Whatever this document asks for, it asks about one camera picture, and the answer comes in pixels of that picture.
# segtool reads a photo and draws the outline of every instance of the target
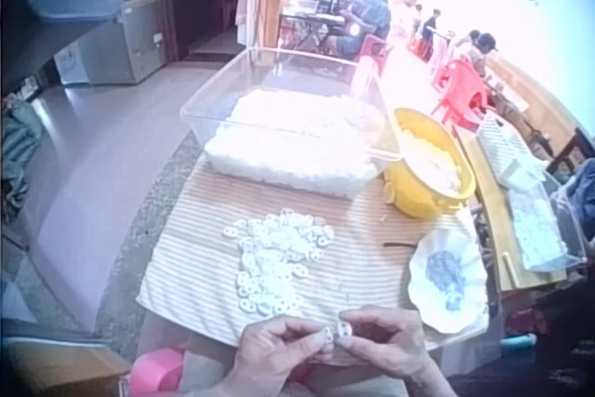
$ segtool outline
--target bright light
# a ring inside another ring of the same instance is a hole
[[[350,26],[350,34],[352,36],[357,36],[361,30],[362,30],[362,28],[360,27],[360,25],[358,23],[353,23]]]

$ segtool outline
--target white plastic basket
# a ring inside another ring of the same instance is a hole
[[[528,191],[544,180],[541,167],[513,126],[490,111],[477,131],[477,139],[498,183],[515,191]]]

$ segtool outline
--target yellow bowl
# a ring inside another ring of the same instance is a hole
[[[430,116],[413,109],[400,108],[395,110],[395,117],[402,130],[408,129],[415,137],[450,153],[456,165],[460,166],[461,189],[457,194],[434,190],[407,164],[405,157],[402,161],[391,164],[384,172],[384,200],[392,201],[413,218],[455,214],[475,192],[475,176],[467,159],[446,127]]]

